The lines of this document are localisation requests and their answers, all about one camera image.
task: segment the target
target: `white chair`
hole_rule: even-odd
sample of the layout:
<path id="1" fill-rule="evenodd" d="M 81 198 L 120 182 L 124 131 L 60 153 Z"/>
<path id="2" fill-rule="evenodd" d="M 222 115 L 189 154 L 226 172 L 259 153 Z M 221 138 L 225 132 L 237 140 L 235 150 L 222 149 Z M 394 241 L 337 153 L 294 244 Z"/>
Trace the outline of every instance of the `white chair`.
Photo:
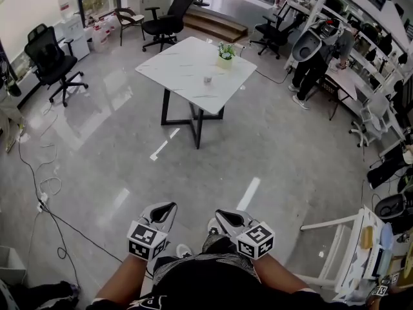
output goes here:
<path id="1" fill-rule="evenodd" d="M 358 290 L 367 297 L 372 287 L 368 280 L 363 278 L 370 249 L 361 248 L 361 232 L 367 227 L 373 228 L 373 244 L 380 239 L 384 223 L 367 207 L 359 210 L 353 216 L 332 220 L 325 223 L 304 225 L 301 231 L 336 226 L 336 233 L 325 260 L 325 264 L 318 277 L 296 274 L 302 281 L 318 285 L 325 289 L 332 289 L 340 295 L 351 296 Z"/>
<path id="2" fill-rule="evenodd" d="M 384 116 L 386 113 L 391 114 L 390 102 L 383 93 L 376 92 L 367 101 L 367 104 L 360 110 L 361 120 L 363 124 L 358 124 L 353 121 L 351 125 L 357 127 L 349 130 L 348 133 L 357 133 L 360 137 L 361 147 L 368 147 L 374 140 L 381 139 L 381 135 L 388 132 L 388 126 L 385 123 Z"/>

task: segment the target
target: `potted plant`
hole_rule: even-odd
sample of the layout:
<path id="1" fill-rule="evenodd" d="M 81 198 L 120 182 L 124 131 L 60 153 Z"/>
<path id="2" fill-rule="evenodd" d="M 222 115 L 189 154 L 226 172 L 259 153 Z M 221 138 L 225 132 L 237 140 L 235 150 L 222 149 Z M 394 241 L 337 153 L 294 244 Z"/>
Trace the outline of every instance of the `potted plant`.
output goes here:
<path id="1" fill-rule="evenodd" d="M 232 58 L 235 56 L 232 45 L 224 45 L 223 42 L 220 42 L 218 45 L 218 54 L 217 66 L 222 69 L 230 69 L 232 66 Z"/>

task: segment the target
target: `gray tile floor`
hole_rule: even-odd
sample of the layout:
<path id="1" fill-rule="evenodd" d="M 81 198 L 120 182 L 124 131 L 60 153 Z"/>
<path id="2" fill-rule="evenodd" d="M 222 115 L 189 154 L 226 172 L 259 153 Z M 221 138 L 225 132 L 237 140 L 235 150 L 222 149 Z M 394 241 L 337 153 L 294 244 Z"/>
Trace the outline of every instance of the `gray tile floor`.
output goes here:
<path id="1" fill-rule="evenodd" d="M 184 29 L 179 40 L 188 36 L 207 38 Z M 294 250 L 297 237 L 304 235 L 299 234 L 300 226 L 354 214 L 362 204 L 361 182 L 368 164 L 377 160 L 377 151 L 371 147 L 363 161 L 363 149 L 347 132 L 353 118 L 350 113 L 339 107 L 329 121 L 333 104 L 324 94 L 308 102 L 311 110 L 301 110 L 287 88 L 291 76 L 277 85 L 254 72 L 246 89 L 228 102 L 224 120 L 204 123 L 201 149 L 196 150 L 188 128 L 181 127 L 169 141 L 175 128 L 160 126 L 163 89 L 134 70 L 159 47 L 143 53 L 142 44 L 140 30 L 125 31 L 122 47 L 117 34 L 112 34 L 106 52 L 90 54 L 77 64 L 89 89 L 75 91 L 67 108 L 57 99 L 53 111 L 44 116 L 53 91 L 45 87 L 24 106 L 28 127 L 22 157 L 37 169 L 54 157 L 53 147 L 41 146 L 57 145 L 55 162 L 36 171 L 38 182 L 51 176 L 62 181 L 55 196 L 43 184 L 50 195 L 50 209 L 123 259 L 130 222 L 150 203 L 175 201 L 179 210 L 166 251 L 174 252 L 179 242 L 198 251 L 214 211 L 235 208 L 252 178 L 258 177 L 261 184 L 247 211 L 275 230 L 272 254 L 284 264 L 292 253 L 299 256 L 289 265 L 292 269 L 296 263 L 310 264 L 305 252 Z M 276 60 L 271 52 L 260 57 L 257 50 L 248 47 L 242 57 L 281 81 L 285 58 Z M 169 117 L 188 116 L 185 100 L 171 98 Z M 150 155 L 166 139 L 168 144 L 152 161 Z M 4 137 L 0 142 L 4 146 Z M 15 247 L 27 263 L 37 202 L 31 173 L 19 159 L 17 144 L 9 155 L 0 152 L 0 170 L 0 241 Z M 58 186 L 51 182 L 53 191 Z M 365 184 L 363 201 L 368 206 L 370 198 Z M 83 308 L 118 262 L 60 226 L 83 288 Z M 300 238 L 298 244 L 304 244 Z M 57 256 L 60 246 L 51 217 L 40 215 L 30 253 L 29 284 L 75 281 L 70 262 Z M 318 246 L 308 246 L 318 254 Z"/>

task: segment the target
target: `black table leg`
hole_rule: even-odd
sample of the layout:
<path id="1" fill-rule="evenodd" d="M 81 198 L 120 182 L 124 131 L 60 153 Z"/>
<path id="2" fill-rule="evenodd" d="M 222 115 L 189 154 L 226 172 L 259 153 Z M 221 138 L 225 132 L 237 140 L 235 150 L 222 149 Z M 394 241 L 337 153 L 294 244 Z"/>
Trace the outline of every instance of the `black table leg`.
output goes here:
<path id="1" fill-rule="evenodd" d="M 336 106 L 334 107 L 333 115 L 331 115 L 330 121 L 333 119 L 334 115 L 336 114 L 336 111 L 337 111 L 337 108 L 338 108 L 339 103 L 340 103 L 340 102 L 343 102 L 344 100 L 346 100 L 346 99 L 349 98 L 349 97 L 350 97 L 350 96 L 347 94 L 347 96 L 346 96 L 344 99 L 341 99 L 341 100 L 339 100 L 339 101 L 336 101 Z"/>
<path id="2" fill-rule="evenodd" d="M 165 89 L 163 92 L 161 125 L 166 125 L 166 116 L 168 115 L 169 97 L 170 97 L 170 91 Z"/>
<path id="3" fill-rule="evenodd" d="M 195 139 L 196 149 L 199 149 L 199 145 L 201 144 L 201 131 L 202 131 L 203 116 L 204 116 L 204 110 L 198 109 L 198 125 L 196 128 L 196 139 Z"/>
<path id="4" fill-rule="evenodd" d="M 198 119 L 198 115 L 195 113 L 194 105 L 191 102 L 189 103 L 189 108 L 191 110 L 192 118 L 194 119 L 194 121 L 196 121 Z M 222 120 L 224 118 L 224 109 L 225 109 L 225 107 L 222 107 L 222 109 L 216 115 L 205 115 L 205 116 L 203 116 L 203 119 L 204 120 L 207 120 L 207 119 Z"/>
<path id="5" fill-rule="evenodd" d="M 168 106 L 169 106 L 169 97 L 170 91 L 165 89 L 163 92 L 163 104 L 162 104 L 162 116 L 161 116 L 161 125 L 189 125 L 192 135 L 195 141 L 196 149 L 199 149 L 201 144 L 201 132 L 202 132 L 202 123 L 204 119 L 223 119 L 224 118 L 224 107 L 218 112 L 217 115 L 206 115 L 204 116 L 204 110 L 198 109 L 198 114 L 195 114 L 195 108 L 192 103 L 189 103 L 191 110 L 190 119 L 177 119 L 177 120 L 167 120 L 168 115 Z M 195 130 L 194 120 L 197 121 L 197 127 Z"/>

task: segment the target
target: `black pants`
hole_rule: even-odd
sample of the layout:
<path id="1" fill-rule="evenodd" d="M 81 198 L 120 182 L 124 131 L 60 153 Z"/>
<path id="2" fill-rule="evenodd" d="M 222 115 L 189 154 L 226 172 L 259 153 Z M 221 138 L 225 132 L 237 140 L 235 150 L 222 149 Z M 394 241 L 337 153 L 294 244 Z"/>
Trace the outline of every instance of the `black pants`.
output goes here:
<path id="1" fill-rule="evenodd" d="M 13 296 L 20 310 L 35 310 L 47 301 L 56 298 L 72 296 L 72 288 L 68 282 L 60 282 L 54 285 L 40 285 L 27 288 L 23 285 L 9 287 L 10 294 Z M 59 300 L 48 310 L 73 310 L 74 304 L 69 300 Z"/>
<path id="2" fill-rule="evenodd" d="M 238 254 L 237 247 L 231 242 L 230 238 L 223 235 L 212 234 L 206 238 L 202 246 L 202 254 Z M 179 260 L 176 256 L 160 257 L 156 260 L 154 272 L 162 265 Z"/>
<path id="3" fill-rule="evenodd" d="M 325 74 L 327 68 L 328 65 L 318 52 L 308 61 L 298 63 L 292 84 L 295 87 L 301 86 L 299 92 L 297 93 L 297 98 L 299 100 L 305 100 L 308 92 L 310 92 L 312 87 L 316 84 L 316 81 Z"/>
<path id="4" fill-rule="evenodd" d="M 399 169 L 407 166 L 400 146 L 388 152 L 385 159 L 384 163 L 378 168 L 372 169 L 367 173 L 367 180 L 372 184 L 373 189 L 389 180 Z"/>

